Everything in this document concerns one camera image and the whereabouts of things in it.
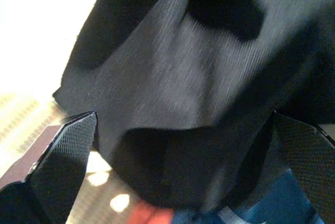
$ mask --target black carbon fiber surface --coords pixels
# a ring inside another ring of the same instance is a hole
[[[28,180],[51,223],[65,223],[85,177],[97,124],[95,113],[65,124]]]
[[[276,114],[276,130],[300,186],[325,223],[335,223],[335,149],[315,127]]]

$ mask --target black fabric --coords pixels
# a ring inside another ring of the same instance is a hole
[[[97,111],[99,152],[146,201],[252,204],[287,168],[271,113],[334,122],[333,1],[97,0],[54,96]]]

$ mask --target carbon fiber texture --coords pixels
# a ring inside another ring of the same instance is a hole
[[[53,101],[36,100],[23,94],[0,94],[0,176],[27,151],[47,125],[65,117]],[[107,181],[99,185],[92,183],[92,177],[104,173],[108,174]],[[129,195],[129,204],[122,212],[110,206],[110,201],[118,195]],[[91,150],[85,179],[66,224],[124,224],[137,200],[137,195]]]
[[[335,223],[335,149],[315,127],[276,115],[286,159],[325,223]]]
[[[65,223],[85,177],[97,119],[90,114],[65,126],[28,181],[52,223]]]

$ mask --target wrinkled fabric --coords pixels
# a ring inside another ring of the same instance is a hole
[[[274,110],[334,122],[334,0],[97,0],[56,101],[147,202],[252,206],[287,165]]]
[[[172,224],[324,224],[300,189],[291,170],[269,188],[265,197],[250,209],[225,207],[219,213],[178,211]]]

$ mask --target floor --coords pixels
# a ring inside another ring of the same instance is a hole
[[[55,102],[39,103],[29,96],[0,95],[0,176],[32,144],[44,127],[65,117]],[[126,223],[136,195],[92,150],[86,178],[67,224]]]

